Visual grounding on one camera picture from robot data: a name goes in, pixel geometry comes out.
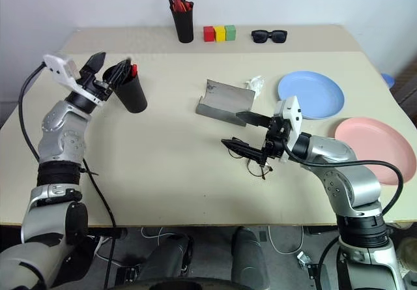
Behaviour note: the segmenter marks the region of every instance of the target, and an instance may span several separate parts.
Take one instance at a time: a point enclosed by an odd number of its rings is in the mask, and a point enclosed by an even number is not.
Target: sunglasses
[[[262,29],[252,31],[253,42],[257,44],[263,44],[268,38],[277,44],[282,44],[287,40],[287,31],[264,31]]]

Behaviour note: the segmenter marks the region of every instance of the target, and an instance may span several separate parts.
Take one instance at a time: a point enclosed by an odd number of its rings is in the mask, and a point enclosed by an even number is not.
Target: black cup
[[[185,44],[193,41],[194,39],[193,8],[187,12],[174,12],[171,9],[171,12],[172,12],[172,16],[174,17],[178,40]]]
[[[104,72],[103,80],[111,76],[114,68],[115,66],[112,66]],[[135,77],[128,76],[114,92],[130,113],[140,113],[148,106],[137,74]]]

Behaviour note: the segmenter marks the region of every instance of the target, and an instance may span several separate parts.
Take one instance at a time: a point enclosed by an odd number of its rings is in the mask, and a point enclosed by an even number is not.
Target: crumpled paper
[[[255,91],[254,99],[256,99],[261,94],[261,89],[263,87],[264,82],[265,80],[261,75],[256,76],[251,80],[245,82],[247,89]]]

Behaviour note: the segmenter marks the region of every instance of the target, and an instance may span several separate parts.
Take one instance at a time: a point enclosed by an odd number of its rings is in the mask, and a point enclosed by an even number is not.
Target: white wall
[[[417,53],[417,0],[194,1],[196,25],[343,24],[389,74]],[[42,54],[74,28],[171,24],[167,0],[0,0],[0,102],[15,102]]]

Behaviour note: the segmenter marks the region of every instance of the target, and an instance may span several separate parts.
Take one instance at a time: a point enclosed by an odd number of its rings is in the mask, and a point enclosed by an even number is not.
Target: beige table
[[[367,116],[401,132],[417,151],[417,131],[396,104],[380,74],[341,27],[288,29],[285,44],[254,44],[250,27],[237,28],[237,41],[180,44],[171,28],[85,29],[63,51],[78,67],[96,51],[109,52],[105,68],[129,56],[139,63],[148,99],[140,114],[128,113],[113,95],[93,112],[85,157],[119,225],[333,224],[336,221],[319,180],[298,164],[270,163],[266,180],[252,177],[244,160],[231,158],[220,143],[236,136],[260,147],[265,129],[240,127],[194,113],[206,79],[243,86],[256,75],[265,86],[252,111],[271,115],[284,75],[313,70],[332,78],[345,93],[339,115],[304,120],[302,130],[332,136],[348,117]],[[41,138],[45,114],[68,91],[43,71],[24,102],[28,133]],[[37,164],[23,141],[17,110],[0,131],[0,222],[19,224],[36,185]],[[109,225],[106,211],[86,176],[81,178],[90,225]],[[385,205],[395,186],[383,186]],[[386,220],[417,220],[417,177],[406,183]]]

